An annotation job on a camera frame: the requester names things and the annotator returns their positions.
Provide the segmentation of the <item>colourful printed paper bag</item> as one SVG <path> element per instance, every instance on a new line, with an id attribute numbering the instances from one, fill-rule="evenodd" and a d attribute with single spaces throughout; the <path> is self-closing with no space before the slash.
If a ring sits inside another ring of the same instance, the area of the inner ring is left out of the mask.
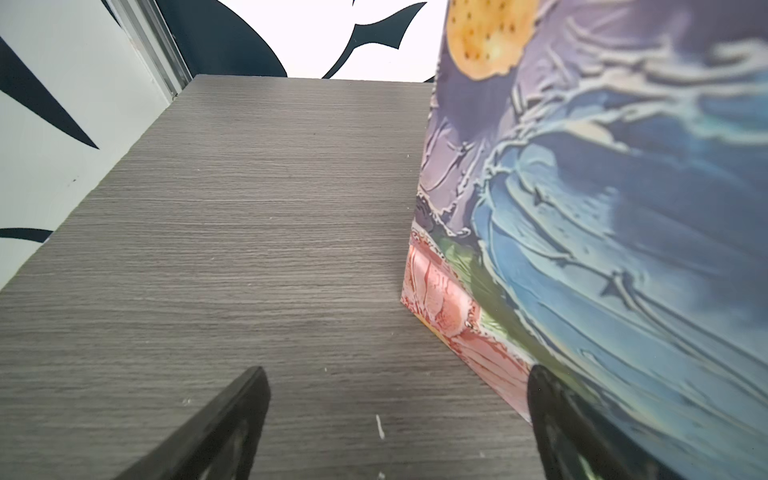
<path id="1" fill-rule="evenodd" d="M 449 2 L 401 299 L 530 424 L 540 364 L 765 478 L 766 3 Z"/>

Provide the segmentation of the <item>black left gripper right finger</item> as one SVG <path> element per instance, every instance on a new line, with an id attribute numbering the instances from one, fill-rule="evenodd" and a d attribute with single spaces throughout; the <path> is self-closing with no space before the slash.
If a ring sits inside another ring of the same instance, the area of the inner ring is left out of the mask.
<path id="1" fill-rule="evenodd" d="M 527 404 L 547 479 L 678 479 L 546 367 L 533 366 Z"/>

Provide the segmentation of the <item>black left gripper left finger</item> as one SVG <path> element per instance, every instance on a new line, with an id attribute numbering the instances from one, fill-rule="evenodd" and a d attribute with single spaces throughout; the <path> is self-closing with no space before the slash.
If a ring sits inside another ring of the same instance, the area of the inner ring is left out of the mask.
<path id="1" fill-rule="evenodd" d="M 271 390 L 254 366 L 119 479 L 247 479 L 266 420 Z"/>

